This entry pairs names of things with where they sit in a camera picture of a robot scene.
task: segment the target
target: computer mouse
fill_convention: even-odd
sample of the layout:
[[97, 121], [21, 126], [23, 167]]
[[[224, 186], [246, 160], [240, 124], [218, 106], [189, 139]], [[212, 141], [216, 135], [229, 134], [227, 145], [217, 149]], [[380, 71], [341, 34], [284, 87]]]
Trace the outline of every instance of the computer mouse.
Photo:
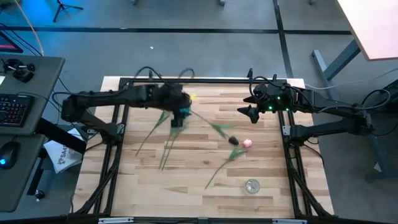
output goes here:
[[17, 155], [21, 144], [10, 141], [0, 148], [0, 169], [11, 169], [17, 161]]

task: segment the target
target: keyboard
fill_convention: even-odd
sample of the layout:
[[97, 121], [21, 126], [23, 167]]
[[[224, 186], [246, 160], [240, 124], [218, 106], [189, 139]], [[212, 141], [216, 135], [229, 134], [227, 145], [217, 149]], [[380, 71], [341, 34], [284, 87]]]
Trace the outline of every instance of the keyboard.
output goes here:
[[0, 126], [23, 127], [33, 96], [0, 94]]

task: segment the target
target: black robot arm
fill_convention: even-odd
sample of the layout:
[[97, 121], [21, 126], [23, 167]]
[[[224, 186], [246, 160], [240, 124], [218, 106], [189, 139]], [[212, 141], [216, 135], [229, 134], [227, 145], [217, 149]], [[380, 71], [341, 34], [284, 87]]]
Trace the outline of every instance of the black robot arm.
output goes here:
[[182, 85], [165, 83], [126, 86], [119, 91], [80, 92], [71, 94], [62, 104], [61, 117], [68, 122], [83, 123], [88, 128], [99, 131], [103, 141], [114, 144], [123, 127], [113, 123], [105, 123], [87, 112], [93, 106], [129, 105], [136, 108], [156, 108], [171, 111], [174, 114], [172, 127], [181, 127], [183, 120], [189, 115], [190, 96], [182, 91]]
[[259, 113], [266, 111], [273, 113], [288, 110], [303, 113], [323, 112], [343, 117], [341, 121], [311, 127], [285, 126], [284, 135], [293, 145], [302, 146], [310, 137], [336, 133], [367, 135], [374, 131], [371, 118], [363, 105], [352, 105], [326, 99], [312, 90], [291, 86], [286, 80], [277, 80], [276, 75], [272, 80], [260, 78], [264, 79], [264, 83], [258, 84], [253, 91], [250, 86], [251, 96], [243, 99], [246, 103], [256, 104], [256, 107], [249, 105], [245, 108], [238, 108], [239, 112], [250, 117], [252, 123], [258, 121]]

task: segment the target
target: wooden tabletop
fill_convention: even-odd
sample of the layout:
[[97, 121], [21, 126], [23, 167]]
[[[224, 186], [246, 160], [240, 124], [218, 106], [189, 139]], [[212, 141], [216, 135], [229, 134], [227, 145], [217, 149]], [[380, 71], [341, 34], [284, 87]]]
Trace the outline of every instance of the wooden tabletop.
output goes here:
[[[105, 77], [101, 90], [117, 90], [119, 79]], [[302, 79], [288, 81], [304, 87]], [[189, 116], [188, 128], [177, 138], [165, 169], [160, 171], [158, 166], [170, 131], [170, 121], [156, 129], [139, 155], [135, 156], [161, 111], [130, 108], [112, 215], [293, 218], [277, 113], [262, 114], [257, 124], [251, 124], [248, 117], [238, 113], [236, 108], [247, 106], [242, 102], [249, 96], [247, 84], [187, 84], [184, 90], [197, 96], [192, 103], [193, 111], [216, 124], [236, 125], [227, 132], [241, 141], [252, 139], [252, 147], [246, 155], [221, 169], [205, 190], [210, 177], [231, 153], [230, 145], [206, 122], [195, 115]], [[98, 107], [95, 115], [110, 122], [112, 113], [113, 106], [104, 106]], [[307, 126], [313, 124], [311, 115], [303, 113], [295, 113], [295, 122]], [[100, 141], [96, 136], [87, 146]], [[83, 205], [98, 185], [104, 150], [105, 145], [100, 145], [84, 156], [73, 199], [75, 209]], [[333, 213], [321, 159], [306, 148], [302, 148], [302, 157], [308, 188], [324, 208]], [[261, 189], [249, 195], [243, 186], [251, 178], [259, 181]], [[107, 191], [105, 189], [103, 207]], [[298, 192], [298, 195], [304, 211], [302, 193]]]
[[337, 0], [367, 60], [398, 58], [397, 0]]

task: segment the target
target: tripod stand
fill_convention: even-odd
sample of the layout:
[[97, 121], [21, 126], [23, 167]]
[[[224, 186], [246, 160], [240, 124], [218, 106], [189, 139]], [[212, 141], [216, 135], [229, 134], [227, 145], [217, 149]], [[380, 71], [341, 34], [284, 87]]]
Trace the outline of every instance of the tripod stand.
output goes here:
[[52, 20], [52, 22], [56, 22], [57, 21], [57, 17], [58, 17], [58, 15], [60, 14], [60, 11], [63, 11], [63, 10], [66, 10], [66, 9], [68, 9], [68, 8], [74, 8], [74, 9], [81, 9], [81, 10], [83, 10], [83, 8], [82, 7], [78, 7], [78, 6], [70, 6], [70, 5], [67, 5], [67, 4], [62, 4], [61, 2], [60, 2], [60, 0], [57, 0], [57, 3], [58, 3], [58, 10], [57, 10], [57, 12], [55, 13], [55, 16], [54, 16], [54, 19]]

